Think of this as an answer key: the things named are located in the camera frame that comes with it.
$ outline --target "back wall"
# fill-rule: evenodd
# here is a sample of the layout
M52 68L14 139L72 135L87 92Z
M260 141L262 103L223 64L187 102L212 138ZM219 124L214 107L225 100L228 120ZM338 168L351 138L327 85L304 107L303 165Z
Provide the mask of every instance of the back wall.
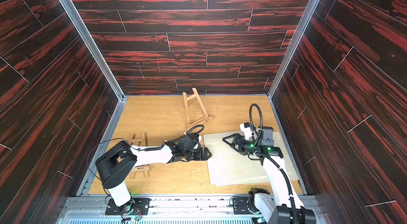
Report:
M308 0L72 0L124 93L267 93Z

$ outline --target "side wall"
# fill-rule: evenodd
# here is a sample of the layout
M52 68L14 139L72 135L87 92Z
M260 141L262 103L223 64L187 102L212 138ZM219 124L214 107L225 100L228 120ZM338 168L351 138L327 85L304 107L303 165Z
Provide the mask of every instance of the side wall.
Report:
M58 0L0 0L0 223L53 223L117 98Z
M72 0L127 95L268 92L308 0Z
M321 0L272 100L332 223L407 223L407 0Z

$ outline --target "black mounting plate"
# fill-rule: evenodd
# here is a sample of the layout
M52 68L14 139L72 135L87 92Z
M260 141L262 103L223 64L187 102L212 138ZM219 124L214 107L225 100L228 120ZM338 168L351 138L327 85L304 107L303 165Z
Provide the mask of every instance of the black mounting plate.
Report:
M252 214L249 211L249 205L247 203L248 197L234 197L232 198L232 206L234 214Z
M133 199L135 205L141 208L141 215L147 215L150 207L150 199L149 198L133 198ZM120 215L120 211L118 210L116 204L114 203L113 198L111 198L109 200L109 203L107 204L105 215ZM140 215L139 209L135 207L134 211L126 216L139 216L139 215Z

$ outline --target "wooden floor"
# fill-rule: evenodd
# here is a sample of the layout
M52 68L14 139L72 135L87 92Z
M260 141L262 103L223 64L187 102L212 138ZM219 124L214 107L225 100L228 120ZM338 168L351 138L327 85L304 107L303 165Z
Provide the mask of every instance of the wooden floor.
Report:
M278 131L276 119L267 96L201 96L202 102L213 119L205 123L201 133L210 134L239 130L239 124L249 121L252 103L260 106L263 125ZM196 99L188 102L192 120L204 115ZM253 110L253 123L260 124L257 110ZM180 137L186 131L184 100L182 96L132 96L112 138L131 139L133 134L146 133L147 146L161 145L164 140ZM117 142L112 141L109 148ZM270 183L215 186L210 185L206 161L151 164L150 176L138 173L135 178L126 178L130 193L247 193L250 188L272 191ZM292 181L297 193L302 193L298 181ZM101 182L95 179L89 193L104 193Z

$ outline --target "small wooden easel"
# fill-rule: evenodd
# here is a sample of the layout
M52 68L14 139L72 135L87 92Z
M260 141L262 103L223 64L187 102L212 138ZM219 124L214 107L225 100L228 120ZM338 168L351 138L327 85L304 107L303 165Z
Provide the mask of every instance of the small wooden easel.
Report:
M202 104L202 100L201 97L199 96L197 89L194 87L192 88L192 91L194 92L194 94L186 96L186 92L183 92L182 95L184 97L184 104L185 104L185 114L186 114L186 124L187 124L187 130L189 130L190 128L192 128L195 125L198 124L204 124L207 121L211 120L213 118L212 115L208 115L208 113L206 112L205 107ZM191 120L189 119L189 109L188 109L188 100L193 99L193 98L197 98L199 104L201 105L203 114L205 115L204 118L200 119L199 121L194 122L193 124L191 124Z
M141 133L141 137L136 138L135 133L133 134L133 138L130 141L130 145L136 145L138 143L138 146L147 146L146 144L146 134L143 132ZM144 177L149 176L149 170L150 166L149 165L142 165L138 167L133 167L129 173L130 178L135 178L135 173L138 171L144 171Z

